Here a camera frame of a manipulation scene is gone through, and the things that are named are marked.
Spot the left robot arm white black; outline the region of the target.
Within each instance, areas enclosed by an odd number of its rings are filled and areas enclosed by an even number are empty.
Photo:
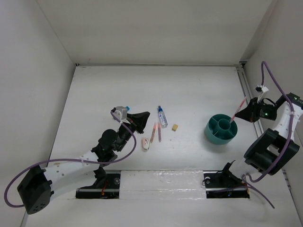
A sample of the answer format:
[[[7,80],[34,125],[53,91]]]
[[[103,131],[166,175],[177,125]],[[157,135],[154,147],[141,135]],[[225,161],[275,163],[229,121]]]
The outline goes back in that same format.
[[[119,162],[116,153],[122,151],[134,133],[143,133],[150,112],[127,114],[118,117],[111,110],[113,118],[120,123],[118,130],[105,130],[98,143],[90,151],[79,158],[53,159],[53,166],[41,168],[40,164],[34,164],[25,169],[26,175],[17,187],[17,191],[23,202],[27,214],[35,214],[44,209],[49,202],[63,192],[63,188],[69,180],[92,172],[89,176],[91,188],[103,188],[107,184],[107,174],[104,167]]]

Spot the red white pen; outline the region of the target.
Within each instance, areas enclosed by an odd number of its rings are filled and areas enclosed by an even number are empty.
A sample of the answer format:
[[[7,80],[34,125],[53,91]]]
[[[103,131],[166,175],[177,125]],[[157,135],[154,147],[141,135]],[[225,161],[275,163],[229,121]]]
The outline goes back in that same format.
[[[237,110],[235,111],[234,115],[232,116],[232,118],[230,119],[230,123],[232,123],[234,121],[235,115],[240,111],[240,109],[242,108],[242,106],[244,105],[244,103],[246,102],[247,97],[245,96],[244,99],[242,100],[242,102],[240,103],[239,107],[237,108]]]

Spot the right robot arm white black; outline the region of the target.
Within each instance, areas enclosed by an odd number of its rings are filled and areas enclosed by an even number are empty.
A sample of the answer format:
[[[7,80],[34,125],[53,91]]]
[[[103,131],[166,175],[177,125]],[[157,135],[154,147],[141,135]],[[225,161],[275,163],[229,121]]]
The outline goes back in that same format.
[[[294,129],[299,121],[299,118],[303,114],[303,101],[299,96],[289,93],[287,97],[292,102],[294,108],[294,119],[292,124],[292,135],[286,151],[279,159],[275,167],[268,173],[274,175],[280,170],[298,151],[299,145],[294,142]],[[289,132],[289,121],[291,109],[289,103],[282,95],[274,105],[265,104],[262,99],[260,102],[255,97],[250,100],[248,106],[236,113],[235,117],[241,118],[248,122],[256,122],[260,118],[269,119],[275,121],[274,128],[268,128],[264,133],[248,148],[244,154],[245,163],[258,169],[259,172],[266,171],[278,158],[278,155],[272,153],[268,147],[272,146],[277,149],[280,154],[287,141]]]

